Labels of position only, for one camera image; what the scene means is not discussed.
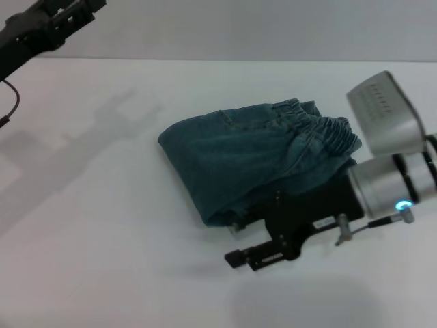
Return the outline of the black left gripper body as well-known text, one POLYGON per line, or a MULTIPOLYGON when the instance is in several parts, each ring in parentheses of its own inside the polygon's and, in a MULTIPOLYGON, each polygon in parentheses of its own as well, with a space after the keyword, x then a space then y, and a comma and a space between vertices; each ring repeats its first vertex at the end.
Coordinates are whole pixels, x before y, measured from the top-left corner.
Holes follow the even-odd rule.
POLYGON ((1 30, 2 79, 33 57, 64 45, 66 38, 55 28, 55 15, 67 4, 67 1, 36 1, 6 20, 1 30))

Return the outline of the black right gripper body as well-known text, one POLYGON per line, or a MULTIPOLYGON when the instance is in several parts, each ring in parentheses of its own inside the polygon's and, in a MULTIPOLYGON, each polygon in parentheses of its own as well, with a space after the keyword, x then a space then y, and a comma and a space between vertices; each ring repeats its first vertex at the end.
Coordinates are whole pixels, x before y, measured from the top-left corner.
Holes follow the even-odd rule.
POLYGON ((316 221, 345 215, 350 221, 365 216, 347 176, 335 179, 302 195, 284 195, 265 218, 272 240, 279 246, 285 260, 301 255, 305 241, 325 228, 316 221))

